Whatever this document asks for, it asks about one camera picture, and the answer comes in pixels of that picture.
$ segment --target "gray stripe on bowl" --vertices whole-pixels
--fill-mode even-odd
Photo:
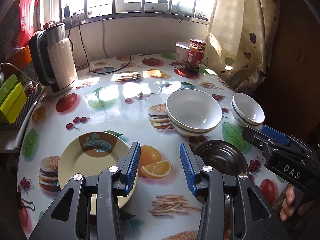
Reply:
[[[169,116],[168,116],[168,118],[169,118],[169,120],[170,120],[171,123],[174,123],[174,125],[176,125],[177,127],[179,127],[180,130],[183,130],[183,131],[185,131],[185,132],[188,132],[188,133],[196,133],[196,134],[203,134],[203,133],[205,132],[205,131],[203,131],[203,132],[195,132],[195,131],[190,131],[190,130],[184,129],[183,127],[177,125],[174,121],[172,121]]]
[[[232,106],[233,110],[236,112],[237,116],[238,116],[242,121],[244,121],[244,122],[247,123],[248,125],[258,126],[258,125],[249,123],[247,120],[245,120],[245,119],[238,113],[238,111],[236,110],[236,108],[235,108],[235,106],[233,105],[233,102],[232,102],[232,101],[231,101],[231,106]]]

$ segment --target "metal bowl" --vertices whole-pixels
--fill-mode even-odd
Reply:
[[[200,144],[194,151],[205,165],[217,169],[220,173],[237,176],[243,172],[249,174],[247,161],[242,153],[231,143],[221,140],[210,140]],[[225,206],[230,206],[229,194],[224,195]]]

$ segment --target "white plastic container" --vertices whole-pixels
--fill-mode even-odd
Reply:
[[[187,58],[188,58],[189,43],[187,43],[187,42],[177,42],[176,43],[176,47],[177,47],[176,60],[179,63],[185,64],[187,62]]]

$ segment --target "curtain fold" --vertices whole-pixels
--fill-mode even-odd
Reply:
[[[203,62],[236,92],[252,94],[270,66],[280,0],[216,0]]]

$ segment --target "striped basket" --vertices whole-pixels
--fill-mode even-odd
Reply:
[[[15,122],[10,124],[0,125],[0,131],[20,130],[24,119],[26,118],[31,106],[33,105],[40,91],[41,91],[41,85],[39,85],[38,83],[35,89],[31,92],[24,106],[22,107]]]

